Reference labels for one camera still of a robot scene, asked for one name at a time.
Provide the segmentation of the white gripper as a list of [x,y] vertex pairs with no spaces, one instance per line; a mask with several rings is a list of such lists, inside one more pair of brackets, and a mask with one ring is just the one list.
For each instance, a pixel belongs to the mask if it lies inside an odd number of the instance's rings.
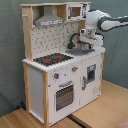
[[103,45],[103,36],[96,34],[96,30],[92,29],[81,29],[80,30],[80,40],[85,43],[89,43],[95,46]]

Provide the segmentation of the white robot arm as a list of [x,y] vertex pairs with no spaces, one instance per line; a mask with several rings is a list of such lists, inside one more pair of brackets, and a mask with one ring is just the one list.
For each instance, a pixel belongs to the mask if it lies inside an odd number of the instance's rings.
[[108,13],[91,9],[86,15],[85,28],[80,30],[80,40],[90,45],[102,46],[103,36],[96,33],[97,29],[106,32],[127,25],[128,16],[112,18]]

